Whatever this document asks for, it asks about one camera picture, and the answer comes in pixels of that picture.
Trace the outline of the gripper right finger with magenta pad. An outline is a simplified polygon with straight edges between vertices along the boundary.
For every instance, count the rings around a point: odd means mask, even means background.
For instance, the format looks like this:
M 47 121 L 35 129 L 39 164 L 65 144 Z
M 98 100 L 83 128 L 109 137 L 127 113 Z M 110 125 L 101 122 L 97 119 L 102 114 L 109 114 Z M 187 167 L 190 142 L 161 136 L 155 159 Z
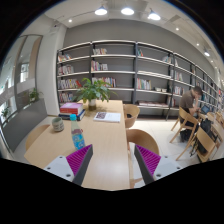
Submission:
M 135 145 L 134 155 L 137 159 L 145 184 L 150 184 L 182 169 L 182 167 L 170 157 L 159 156 L 139 145 Z

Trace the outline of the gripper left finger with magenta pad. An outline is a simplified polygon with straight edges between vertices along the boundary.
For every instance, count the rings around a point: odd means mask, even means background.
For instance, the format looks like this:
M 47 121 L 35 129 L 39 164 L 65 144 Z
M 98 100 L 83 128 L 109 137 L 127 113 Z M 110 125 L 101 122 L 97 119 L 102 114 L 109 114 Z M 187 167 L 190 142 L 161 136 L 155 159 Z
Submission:
M 59 155 L 44 170 L 81 186 L 92 155 L 93 145 L 90 144 L 67 157 Z

